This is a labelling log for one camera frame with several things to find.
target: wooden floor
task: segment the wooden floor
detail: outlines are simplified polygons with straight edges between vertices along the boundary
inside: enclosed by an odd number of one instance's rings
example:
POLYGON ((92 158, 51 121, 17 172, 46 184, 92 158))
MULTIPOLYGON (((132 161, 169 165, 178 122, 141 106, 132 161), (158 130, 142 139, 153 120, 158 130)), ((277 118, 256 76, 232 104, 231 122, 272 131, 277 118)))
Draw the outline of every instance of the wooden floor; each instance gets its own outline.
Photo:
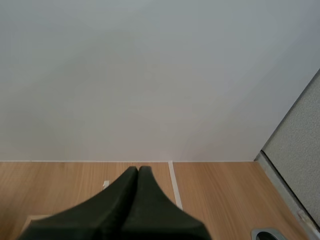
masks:
POLYGON ((183 210, 203 221, 212 239, 251 240, 254 228, 276 228, 307 240, 257 162, 174 163, 183 210))
MULTIPOLYGON (((129 166, 149 165, 175 202, 168 163, 0 163, 0 240, 14 240, 28 216, 52 215, 94 196, 129 166)), ((250 240, 275 227, 289 240, 307 237, 258 163, 174 163, 183 210, 214 240, 250 240)))

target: laminate floor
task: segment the laminate floor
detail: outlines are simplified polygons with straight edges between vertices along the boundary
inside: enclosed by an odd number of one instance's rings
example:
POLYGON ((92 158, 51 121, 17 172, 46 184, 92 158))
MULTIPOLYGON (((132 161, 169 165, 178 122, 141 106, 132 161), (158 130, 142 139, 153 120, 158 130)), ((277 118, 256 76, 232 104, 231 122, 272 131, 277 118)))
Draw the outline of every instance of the laminate floor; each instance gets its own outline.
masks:
POLYGON ((149 165, 175 203, 168 163, 0 162, 0 240, 14 240, 27 217, 52 215, 97 194, 129 166, 149 165))
POLYGON ((276 228, 288 240, 307 236, 257 162, 174 163, 183 210, 214 240, 250 240, 276 228))

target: white tape strip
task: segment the white tape strip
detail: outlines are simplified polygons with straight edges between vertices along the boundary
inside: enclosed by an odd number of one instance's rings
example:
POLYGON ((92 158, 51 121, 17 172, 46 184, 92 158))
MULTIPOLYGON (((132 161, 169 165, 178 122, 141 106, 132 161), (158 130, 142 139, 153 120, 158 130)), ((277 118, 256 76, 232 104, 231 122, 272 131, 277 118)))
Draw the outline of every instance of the white tape strip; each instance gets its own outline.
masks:
POLYGON ((173 193, 174 193, 174 198, 175 198, 175 204, 178 208, 180 208, 182 210, 183 208, 182 208, 182 203, 181 203, 181 199, 180 199, 180 194, 179 194, 179 189, 178 189, 178 184, 177 184, 177 179, 176 179, 176 175, 175 175, 175 169, 174 169, 173 162, 168 161, 168 166, 169 166, 172 188, 173 188, 173 193))
POLYGON ((104 181, 103 182, 103 189, 106 189, 108 186, 109 186, 109 183, 110 183, 110 181, 109 180, 107 180, 107 181, 104 181))

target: white wall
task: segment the white wall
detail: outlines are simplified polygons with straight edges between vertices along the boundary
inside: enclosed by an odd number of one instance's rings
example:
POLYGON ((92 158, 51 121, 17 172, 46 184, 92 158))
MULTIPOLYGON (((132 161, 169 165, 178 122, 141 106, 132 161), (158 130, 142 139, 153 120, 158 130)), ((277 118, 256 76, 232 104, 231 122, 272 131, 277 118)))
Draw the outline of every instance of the white wall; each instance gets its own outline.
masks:
POLYGON ((252 161, 320 67, 316 0, 5 0, 0 160, 252 161))

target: white tape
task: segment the white tape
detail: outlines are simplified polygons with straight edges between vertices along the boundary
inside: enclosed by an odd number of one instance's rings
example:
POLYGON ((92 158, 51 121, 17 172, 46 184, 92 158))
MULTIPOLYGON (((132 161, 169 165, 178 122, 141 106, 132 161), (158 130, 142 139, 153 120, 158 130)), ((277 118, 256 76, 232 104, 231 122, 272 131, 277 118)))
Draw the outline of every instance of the white tape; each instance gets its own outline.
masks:
POLYGON ((172 161, 168 161, 168 166, 169 166, 169 171, 170 171, 170 177, 171 177, 171 183, 172 183, 172 188, 173 188, 173 193, 174 193, 174 198, 175 198, 175 204, 178 208, 181 210, 182 208, 182 203, 180 199, 180 194, 179 194, 179 189, 178 189, 178 184, 177 184, 177 179, 175 175, 175 169, 174 169, 174 164, 172 161))
POLYGON ((110 181, 109 180, 106 180, 106 181, 104 181, 103 182, 103 189, 106 189, 108 186, 109 186, 109 183, 110 183, 110 181))

